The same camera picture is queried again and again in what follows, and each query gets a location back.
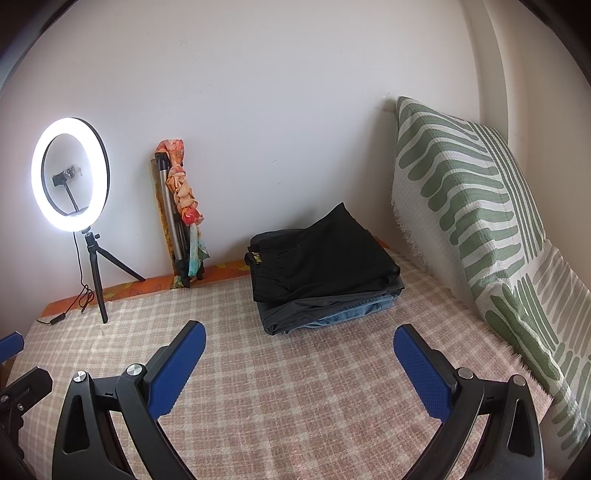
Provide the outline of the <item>black sport pants yellow print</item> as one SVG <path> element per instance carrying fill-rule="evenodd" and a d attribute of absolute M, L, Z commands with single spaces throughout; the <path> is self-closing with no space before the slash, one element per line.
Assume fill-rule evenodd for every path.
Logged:
<path fill-rule="evenodd" d="M 253 299 L 270 304 L 380 291 L 401 275 L 342 203 L 308 228 L 252 237 L 245 262 L 252 271 Z"/>

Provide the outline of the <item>black mini tripod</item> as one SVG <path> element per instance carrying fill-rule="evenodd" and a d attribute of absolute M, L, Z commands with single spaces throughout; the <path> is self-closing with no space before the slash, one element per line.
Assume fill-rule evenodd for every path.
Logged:
<path fill-rule="evenodd" d="M 102 256 L 111 264 L 113 264 L 114 266 L 116 266 L 123 272 L 127 273 L 139 282 L 144 282 L 145 278 L 141 276 L 139 273 L 137 273 L 135 270 L 131 269 L 128 265 L 124 264 L 121 260 L 112 255 L 109 251 L 102 248 L 98 243 L 99 234 L 93 233 L 90 227 L 84 229 L 82 231 L 82 234 L 84 235 L 87 252 L 89 255 L 90 270 L 94 285 L 94 294 L 101 315 L 101 320 L 103 324 L 107 324 L 108 313 L 106 310 L 105 299 L 103 294 L 103 285 L 100 275 L 98 257 Z"/>

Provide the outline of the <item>orange floral bed sheet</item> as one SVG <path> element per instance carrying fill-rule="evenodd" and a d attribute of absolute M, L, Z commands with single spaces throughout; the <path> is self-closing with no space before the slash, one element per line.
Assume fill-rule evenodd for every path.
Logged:
<path fill-rule="evenodd" d="M 217 265 L 209 265 L 205 267 L 204 279 L 192 281 L 190 283 L 190 287 L 197 288 L 206 284 L 223 282 L 243 276 L 249 276 L 249 267 L 245 265 L 245 261 L 243 260 L 235 260 Z M 143 282 L 127 282 L 104 288 L 103 298 L 105 302 L 109 302 L 134 296 L 157 293 L 163 290 L 171 289 L 172 284 L 172 275 L 152 277 Z M 74 297 L 70 297 L 52 302 L 44 308 L 40 316 L 55 317 L 65 311 L 73 301 Z"/>

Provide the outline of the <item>plaid pink bed cover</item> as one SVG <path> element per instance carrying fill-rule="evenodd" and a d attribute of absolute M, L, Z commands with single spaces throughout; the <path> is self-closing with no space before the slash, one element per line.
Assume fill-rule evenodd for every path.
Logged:
<path fill-rule="evenodd" d="M 37 324 L 12 376 L 46 369 L 52 392 L 24 417 L 19 443 L 51 475 L 60 411 L 73 374 L 120 374 L 146 362 L 186 322 L 206 348 L 161 426 L 199 479 L 400 479 L 438 428 L 398 362 L 394 331 L 413 325 L 455 366 L 505 381 L 526 369 L 473 312 L 408 260 L 393 307 L 320 329 L 263 331 L 249 277 L 111 302 L 109 318 L 75 313 Z"/>

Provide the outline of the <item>folded silver tripod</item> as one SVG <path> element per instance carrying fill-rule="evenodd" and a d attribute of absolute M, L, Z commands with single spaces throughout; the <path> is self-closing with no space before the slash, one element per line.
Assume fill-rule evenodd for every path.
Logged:
<path fill-rule="evenodd" d="M 189 288 L 192 280 L 204 279 L 204 266 L 199 268 L 195 277 L 190 277 L 189 227 L 181 220 L 166 184 L 171 167 L 168 155 L 164 152 L 155 153 L 150 165 L 162 229 L 174 271 L 172 287 Z"/>

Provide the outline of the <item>blue folded jeans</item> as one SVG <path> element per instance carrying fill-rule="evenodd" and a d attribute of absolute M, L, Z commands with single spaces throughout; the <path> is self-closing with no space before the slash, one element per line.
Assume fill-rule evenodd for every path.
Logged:
<path fill-rule="evenodd" d="M 335 313 L 329 314 L 325 317 L 322 317 L 321 319 L 301 326 L 301 329 L 318 329 L 366 317 L 370 314 L 391 308 L 391 306 L 394 305 L 395 299 L 395 296 L 391 294 L 385 294 L 356 302 L 351 306 L 339 308 L 339 310 Z"/>

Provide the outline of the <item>orange floral cloth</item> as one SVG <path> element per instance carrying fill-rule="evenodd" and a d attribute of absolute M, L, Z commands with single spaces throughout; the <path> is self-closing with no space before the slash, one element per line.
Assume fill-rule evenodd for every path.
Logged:
<path fill-rule="evenodd" d="M 166 153 L 170 160 L 171 167 L 166 184 L 173 195 L 181 220 L 189 227 L 189 275 L 195 277 L 199 268 L 204 266 L 205 260 L 209 258 L 209 254 L 200 231 L 204 215 L 200 213 L 197 198 L 190 187 L 184 168 L 183 139 L 162 140 L 158 143 L 154 154 L 157 152 Z"/>

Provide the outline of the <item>dark grey folded garment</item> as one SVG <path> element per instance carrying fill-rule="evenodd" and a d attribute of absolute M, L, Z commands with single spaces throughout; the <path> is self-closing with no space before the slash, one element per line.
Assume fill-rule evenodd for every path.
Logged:
<path fill-rule="evenodd" d="M 256 307 L 266 334 L 287 334 L 335 313 L 341 307 L 385 294 L 398 297 L 404 288 L 397 270 L 362 271 L 342 276 L 329 283 L 327 288 L 315 292 L 301 291 L 281 300 L 256 300 Z"/>

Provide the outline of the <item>green striped white pillow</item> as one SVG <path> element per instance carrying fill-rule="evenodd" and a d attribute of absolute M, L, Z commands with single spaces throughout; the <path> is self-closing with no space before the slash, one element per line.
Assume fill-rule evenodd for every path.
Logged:
<path fill-rule="evenodd" d="M 522 357 L 551 396 L 548 463 L 590 437 L 590 292 L 548 239 L 494 128 L 400 97 L 394 214 L 429 270 Z"/>

